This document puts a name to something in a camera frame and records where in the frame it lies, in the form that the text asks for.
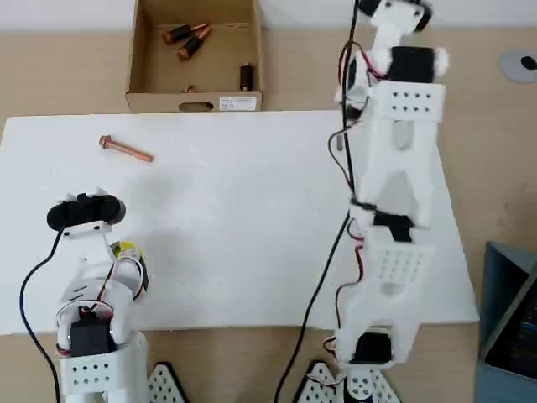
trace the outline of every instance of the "cardboard box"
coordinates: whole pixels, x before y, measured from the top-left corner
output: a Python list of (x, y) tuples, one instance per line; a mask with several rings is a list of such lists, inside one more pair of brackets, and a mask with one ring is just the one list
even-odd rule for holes
[[(162, 35), (182, 24), (209, 23), (212, 31), (192, 59)], [(239, 88), (240, 67), (254, 69), (254, 88)], [(196, 93), (182, 93), (194, 86)], [(129, 63), (128, 105), (133, 113), (258, 111), (263, 100), (263, 50), (256, 0), (138, 0)]]

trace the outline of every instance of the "yellow component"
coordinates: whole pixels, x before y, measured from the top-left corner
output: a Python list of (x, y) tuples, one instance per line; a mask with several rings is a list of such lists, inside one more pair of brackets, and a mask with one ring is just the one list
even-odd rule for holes
[(140, 258), (143, 257), (142, 249), (140, 249), (138, 246), (136, 246), (134, 243), (125, 242), (125, 241), (119, 241), (116, 242), (112, 246), (112, 250), (114, 251), (114, 255), (117, 257), (123, 250), (128, 249), (137, 249), (138, 253), (140, 254)]

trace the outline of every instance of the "white paper sheet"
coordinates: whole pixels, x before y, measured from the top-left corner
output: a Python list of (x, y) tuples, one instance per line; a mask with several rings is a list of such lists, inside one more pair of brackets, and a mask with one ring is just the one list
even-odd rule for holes
[[(326, 151), (340, 125), (337, 112), (9, 119), (0, 147), (0, 334), (23, 331), (18, 289), (54, 240), (47, 211), (68, 192), (97, 187), (127, 206), (110, 240), (132, 240), (146, 255), (150, 290), (136, 307), (137, 326), (300, 325), (347, 212), (348, 189)], [(148, 151), (154, 163), (100, 149), (103, 134)], [(473, 290), (438, 154), (434, 182), (438, 253), (422, 319), (473, 322)], [(26, 301), (35, 330), (55, 330), (80, 252), (62, 241), (31, 282)], [(345, 238), (310, 326), (335, 326), (335, 290), (356, 275)]]

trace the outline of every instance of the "wooden table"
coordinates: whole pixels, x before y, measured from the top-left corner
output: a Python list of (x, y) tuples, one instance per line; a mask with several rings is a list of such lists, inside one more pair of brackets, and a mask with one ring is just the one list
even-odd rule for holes
[[(266, 32), (265, 109), (335, 108), (336, 59), (346, 34)], [(535, 50), (536, 36), (537, 29), (432, 29), (417, 40), (451, 53), (440, 147), (476, 293), (487, 240), (537, 246), (537, 86), (508, 82), (497, 63), (505, 50)], [(367, 43), (371, 33), (361, 31), (357, 39)], [(128, 41), (128, 33), (0, 35), (0, 122), (21, 115), (127, 113)], [(194, 403), (268, 402), (297, 335), (295, 328), (149, 332), (149, 363), (171, 361)], [(291, 401), (310, 360), (326, 359), (325, 335), (307, 332), (283, 402)], [(54, 337), (43, 340), (52, 352)], [(409, 362), (388, 377), (405, 402), (472, 401), (476, 346), (475, 324), (422, 327)], [(1, 337), (0, 355), (5, 400), (53, 401), (49, 371), (29, 338)]]

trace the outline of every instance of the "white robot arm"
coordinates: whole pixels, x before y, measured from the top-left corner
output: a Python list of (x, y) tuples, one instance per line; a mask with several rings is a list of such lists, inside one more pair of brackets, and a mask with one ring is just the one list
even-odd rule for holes
[[(371, 50), (360, 48), (352, 56), (347, 76), (347, 105), (362, 115), (360, 125), (348, 131), (349, 141), (360, 137), (367, 153), (364, 159), (364, 153), (351, 149), (364, 168), (355, 178), (350, 214), (363, 236), (359, 252), (365, 270), (347, 291), (341, 326), (332, 338), (346, 379), (338, 401), (345, 402), (365, 400), (372, 389), (364, 394), (349, 379), (368, 379), (373, 370), (407, 360), (420, 326), (421, 288), (435, 253), (430, 161), (446, 90), (434, 80), (449, 64), (443, 49), (400, 45), (404, 35), (427, 25), (428, 5), (362, 0), (359, 9), (378, 31)], [(340, 88), (338, 101), (342, 93)], [(388, 180), (401, 173), (414, 208), (404, 214), (381, 211), (379, 198)]]
[(106, 238), (124, 215), (117, 198), (82, 194), (53, 207), (47, 217), (81, 251), (56, 315), (66, 403), (149, 401), (147, 343), (131, 326), (133, 304), (148, 289), (147, 269), (136, 246), (111, 245)]

